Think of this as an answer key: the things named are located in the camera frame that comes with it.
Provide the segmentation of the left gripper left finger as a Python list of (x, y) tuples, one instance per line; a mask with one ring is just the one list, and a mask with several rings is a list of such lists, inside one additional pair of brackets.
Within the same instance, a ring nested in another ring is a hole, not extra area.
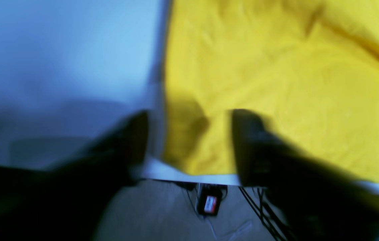
[(0, 166), (0, 241), (91, 241), (113, 196), (136, 184), (149, 113), (127, 117), (48, 171)]

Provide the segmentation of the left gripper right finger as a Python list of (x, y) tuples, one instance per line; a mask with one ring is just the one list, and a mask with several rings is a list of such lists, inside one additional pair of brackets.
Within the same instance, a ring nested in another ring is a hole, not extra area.
[(354, 177), (303, 156), (247, 109), (231, 111), (236, 169), (243, 186), (266, 188), (287, 219), (288, 240), (379, 241), (379, 194)]

